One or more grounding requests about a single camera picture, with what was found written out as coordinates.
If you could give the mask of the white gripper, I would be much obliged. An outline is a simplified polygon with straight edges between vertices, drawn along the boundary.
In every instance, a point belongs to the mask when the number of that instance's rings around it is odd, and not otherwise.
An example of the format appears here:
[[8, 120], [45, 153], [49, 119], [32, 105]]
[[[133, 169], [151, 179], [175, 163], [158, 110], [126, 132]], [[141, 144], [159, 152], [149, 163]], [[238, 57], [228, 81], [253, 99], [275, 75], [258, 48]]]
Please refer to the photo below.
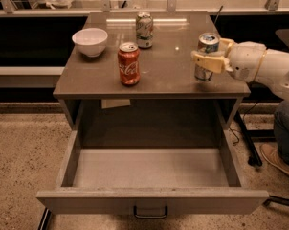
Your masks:
[[252, 82], [267, 48], [264, 44], [254, 42], [235, 44], [232, 39], [221, 37], [219, 50], [223, 56], [203, 55], [197, 51], [192, 51], [191, 59], [198, 66], [217, 74], [230, 71], [232, 67], [231, 77], [240, 81]]

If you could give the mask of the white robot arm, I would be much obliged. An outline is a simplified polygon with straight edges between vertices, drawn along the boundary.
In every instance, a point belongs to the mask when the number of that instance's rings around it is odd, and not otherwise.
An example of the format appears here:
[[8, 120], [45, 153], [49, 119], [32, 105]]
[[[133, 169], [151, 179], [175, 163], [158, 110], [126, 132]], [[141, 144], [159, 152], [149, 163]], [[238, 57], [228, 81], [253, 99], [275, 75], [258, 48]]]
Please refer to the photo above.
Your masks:
[[227, 71], [236, 80], [260, 83], [289, 102], [289, 53], [251, 41], [236, 43], [221, 38], [217, 52], [192, 51], [191, 58], [213, 73]]

